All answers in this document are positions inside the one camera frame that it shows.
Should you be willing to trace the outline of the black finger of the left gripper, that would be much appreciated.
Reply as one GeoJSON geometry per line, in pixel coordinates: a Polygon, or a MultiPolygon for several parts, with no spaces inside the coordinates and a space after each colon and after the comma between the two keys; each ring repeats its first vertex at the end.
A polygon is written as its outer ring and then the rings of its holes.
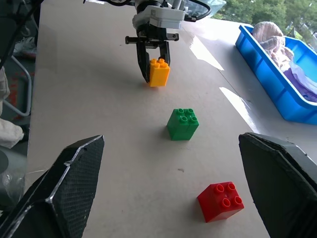
{"type": "Polygon", "coordinates": [[[136,44],[138,65],[142,76],[147,83],[150,82],[150,56],[147,52],[148,44],[145,42],[138,42],[136,44]]]}
{"type": "Polygon", "coordinates": [[[163,41],[158,47],[160,52],[159,59],[163,59],[168,65],[170,65],[169,42],[163,41]]]}

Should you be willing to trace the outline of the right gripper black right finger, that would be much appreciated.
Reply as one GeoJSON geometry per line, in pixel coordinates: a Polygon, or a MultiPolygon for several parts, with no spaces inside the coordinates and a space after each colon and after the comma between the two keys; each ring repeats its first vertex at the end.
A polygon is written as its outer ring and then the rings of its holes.
{"type": "Polygon", "coordinates": [[[317,165],[297,145],[252,132],[239,135],[245,176],[272,238],[317,236],[317,165]]]}

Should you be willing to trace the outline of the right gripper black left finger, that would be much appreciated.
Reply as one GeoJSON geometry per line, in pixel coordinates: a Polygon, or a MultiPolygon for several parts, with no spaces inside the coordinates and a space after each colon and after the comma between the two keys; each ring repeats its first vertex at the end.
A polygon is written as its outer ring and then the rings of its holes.
{"type": "Polygon", "coordinates": [[[65,147],[53,165],[0,218],[2,238],[80,238],[96,195],[103,135],[65,147]]]}

